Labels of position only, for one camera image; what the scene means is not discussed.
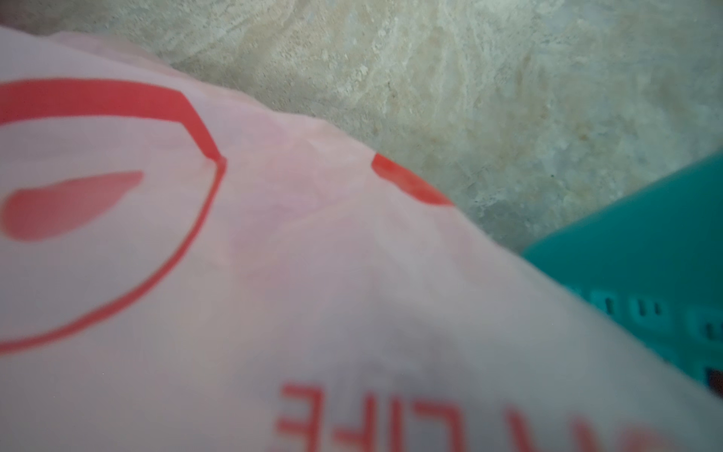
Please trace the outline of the pink printed plastic bag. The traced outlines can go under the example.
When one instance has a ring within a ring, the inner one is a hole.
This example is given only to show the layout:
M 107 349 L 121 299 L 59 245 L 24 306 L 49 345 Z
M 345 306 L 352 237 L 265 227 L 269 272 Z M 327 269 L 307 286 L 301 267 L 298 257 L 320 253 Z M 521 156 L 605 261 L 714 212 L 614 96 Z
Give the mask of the pink printed plastic bag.
M 411 171 L 1 31 L 5 451 L 719 451 L 721 400 Z

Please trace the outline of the teal plastic mesh basket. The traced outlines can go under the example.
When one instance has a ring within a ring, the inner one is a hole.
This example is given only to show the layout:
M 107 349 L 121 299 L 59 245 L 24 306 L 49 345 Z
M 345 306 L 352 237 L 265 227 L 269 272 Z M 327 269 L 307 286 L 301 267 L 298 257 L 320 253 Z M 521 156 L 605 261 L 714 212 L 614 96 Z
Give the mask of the teal plastic mesh basket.
M 523 258 L 722 394 L 722 154 L 540 239 Z

